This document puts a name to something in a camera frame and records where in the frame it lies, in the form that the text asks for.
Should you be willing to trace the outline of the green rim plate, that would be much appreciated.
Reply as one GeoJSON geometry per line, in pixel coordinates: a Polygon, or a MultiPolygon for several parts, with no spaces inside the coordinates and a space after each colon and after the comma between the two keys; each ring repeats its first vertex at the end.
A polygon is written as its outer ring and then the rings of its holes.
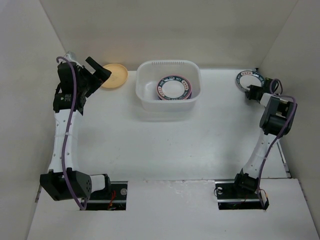
{"type": "Polygon", "coordinates": [[[192,85],[183,76],[168,75],[157,83],[156,93],[160,100],[188,100],[192,96],[192,85]]]}
{"type": "Polygon", "coordinates": [[[263,87],[265,84],[265,78],[257,71],[243,70],[236,75],[235,83],[239,90],[247,92],[250,85],[263,87]]]}

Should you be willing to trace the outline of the yellow plastic plate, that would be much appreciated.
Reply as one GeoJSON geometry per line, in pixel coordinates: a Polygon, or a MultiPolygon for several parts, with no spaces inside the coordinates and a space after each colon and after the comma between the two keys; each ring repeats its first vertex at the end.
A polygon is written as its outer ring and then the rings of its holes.
{"type": "Polygon", "coordinates": [[[103,66],[106,70],[111,72],[110,77],[102,84],[102,88],[116,89],[122,86],[128,79],[128,70],[121,64],[110,63],[103,66]]]}

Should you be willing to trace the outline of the pink plastic plate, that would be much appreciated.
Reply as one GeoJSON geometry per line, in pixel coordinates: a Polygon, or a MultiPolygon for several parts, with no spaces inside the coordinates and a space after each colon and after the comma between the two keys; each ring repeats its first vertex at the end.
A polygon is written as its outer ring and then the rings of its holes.
{"type": "Polygon", "coordinates": [[[192,89],[182,85],[158,87],[157,95],[160,100],[187,100],[191,98],[192,89]]]}

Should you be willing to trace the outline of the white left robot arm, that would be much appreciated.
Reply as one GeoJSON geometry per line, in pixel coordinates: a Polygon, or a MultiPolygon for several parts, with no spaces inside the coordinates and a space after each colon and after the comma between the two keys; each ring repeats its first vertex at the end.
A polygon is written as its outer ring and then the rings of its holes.
{"type": "Polygon", "coordinates": [[[54,146],[47,173],[40,176],[40,185],[55,201],[85,200],[94,192],[107,198],[113,190],[109,176],[89,175],[79,169],[78,132],[87,99],[112,73],[89,56],[85,61],[94,69],[90,72],[71,51],[56,61],[59,84],[53,99],[54,146]]]}

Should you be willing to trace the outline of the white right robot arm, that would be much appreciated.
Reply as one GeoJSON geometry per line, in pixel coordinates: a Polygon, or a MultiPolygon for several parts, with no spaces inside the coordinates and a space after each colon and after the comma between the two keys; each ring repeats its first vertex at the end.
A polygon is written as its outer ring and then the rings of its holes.
{"type": "Polygon", "coordinates": [[[262,105],[264,112],[259,122],[260,135],[255,148],[231,186],[232,193],[239,198],[248,193],[259,193],[263,168],[271,149],[290,132],[298,107],[294,97],[283,95],[283,85],[279,79],[268,78],[264,86],[250,85],[245,96],[262,105]]]}

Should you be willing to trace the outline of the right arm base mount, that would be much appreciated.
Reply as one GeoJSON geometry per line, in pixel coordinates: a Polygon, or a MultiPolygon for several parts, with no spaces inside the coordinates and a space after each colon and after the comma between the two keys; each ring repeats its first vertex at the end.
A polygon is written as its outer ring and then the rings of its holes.
{"type": "Polygon", "coordinates": [[[267,193],[236,189],[232,180],[216,181],[213,194],[219,210],[267,210],[270,202],[267,193]]]}

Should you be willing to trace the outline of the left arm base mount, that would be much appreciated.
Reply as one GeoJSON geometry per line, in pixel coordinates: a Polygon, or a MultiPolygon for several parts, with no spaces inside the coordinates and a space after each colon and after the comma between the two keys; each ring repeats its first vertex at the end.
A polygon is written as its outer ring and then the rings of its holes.
{"type": "Polygon", "coordinates": [[[128,182],[112,181],[111,190],[93,192],[87,201],[86,211],[125,211],[127,207],[128,182]]]}

